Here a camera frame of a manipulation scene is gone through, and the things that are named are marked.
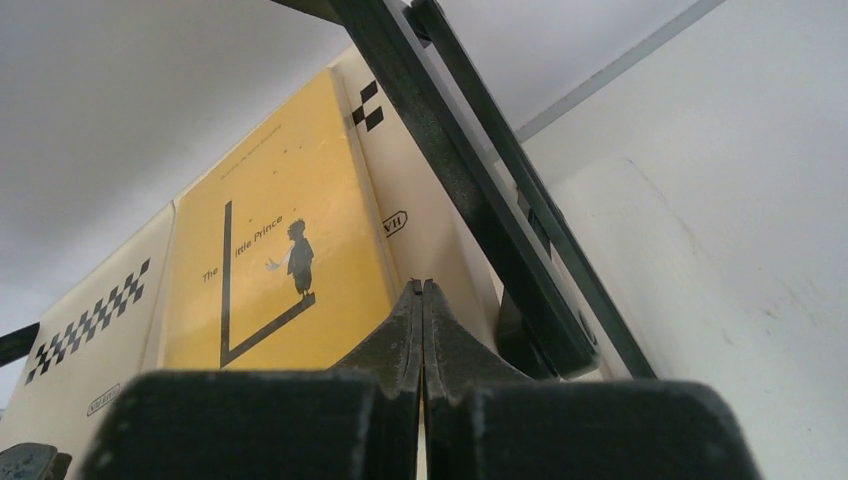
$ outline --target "black metal bar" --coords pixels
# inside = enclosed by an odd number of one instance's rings
[[[390,0],[331,0],[377,81],[430,163],[457,210],[527,317],[557,373],[595,365],[595,352],[557,286],[558,275],[497,172],[473,139],[447,87]]]
[[[551,199],[527,154],[457,39],[436,0],[415,0],[413,16],[424,27],[483,129],[527,198],[578,288],[635,378],[656,378],[636,340],[598,278],[562,212]],[[536,319],[527,317],[534,324]]]
[[[29,355],[38,336],[38,329],[39,324],[33,323],[0,337],[0,367]]]
[[[521,192],[518,192],[518,208],[527,217],[536,237],[542,242],[545,253],[550,256],[551,242],[542,225],[530,211],[530,205]],[[501,309],[495,330],[495,345],[498,353],[512,366],[536,380],[543,380],[556,375],[556,369],[544,357],[539,342],[533,337],[533,331],[527,326],[527,319],[518,310],[515,301],[504,289],[501,298]]]
[[[330,6],[330,2],[328,0],[271,0],[274,3],[279,3],[285,7],[293,8],[298,12],[305,13],[307,15],[312,15],[313,17],[320,18],[322,20],[326,20],[330,23],[335,23],[336,25],[341,25],[339,23],[339,17],[336,15],[336,12],[333,10],[333,7]]]

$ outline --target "book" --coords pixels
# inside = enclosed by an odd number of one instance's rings
[[[325,369],[398,292],[341,86],[322,71],[177,199],[171,369]]]
[[[111,402],[142,369],[173,221],[169,203],[42,315],[0,422],[0,451],[53,445],[76,477]]]
[[[331,66],[345,85],[398,277],[439,283],[460,324],[495,351],[500,301],[483,251],[356,47]]]

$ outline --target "checkered pattern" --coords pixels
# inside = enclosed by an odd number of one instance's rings
[[[370,132],[374,129],[380,122],[383,121],[383,107],[377,106],[371,113],[368,115],[365,114],[365,104],[368,103],[368,100],[371,100],[377,95],[377,81],[374,80],[368,84],[367,87],[363,88],[359,91],[359,98],[362,100],[362,105],[360,105],[356,110],[353,111],[353,123],[359,125],[363,121],[365,122],[365,128]]]
[[[108,299],[101,298],[94,304],[91,313],[86,310],[80,315],[79,321],[69,323],[64,332],[60,331],[49,343],[45,342],[38,347],[35,354],[38,365],[29,372],[26,383],[33,381],[36,375],[44,375],[51,364],[61,363],[66,355],[73,354],[79,350],[80,345],[88,343],[99,330],[108,327],[113,318],[120,317],[127,310],[130,300],[132,303],[139,301],[144,293],[144,284],[139,284],[139,281],[149,267],[148,258],[141,264],[138,275],[135,272],[129,274],[123,286],[118,284],[109,292]]]

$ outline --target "white wall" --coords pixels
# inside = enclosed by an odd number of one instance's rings
[[[697,0],[438,1],[520,129]]]
[[[848,476],[848,8],[728,0],[528,153],[657,373],[769,479]]]

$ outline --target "yellow book cover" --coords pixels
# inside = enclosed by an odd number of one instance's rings
[[[397,282],[340,98],[323,71],[178,202],[164,368],[324,369],[390,312]]]

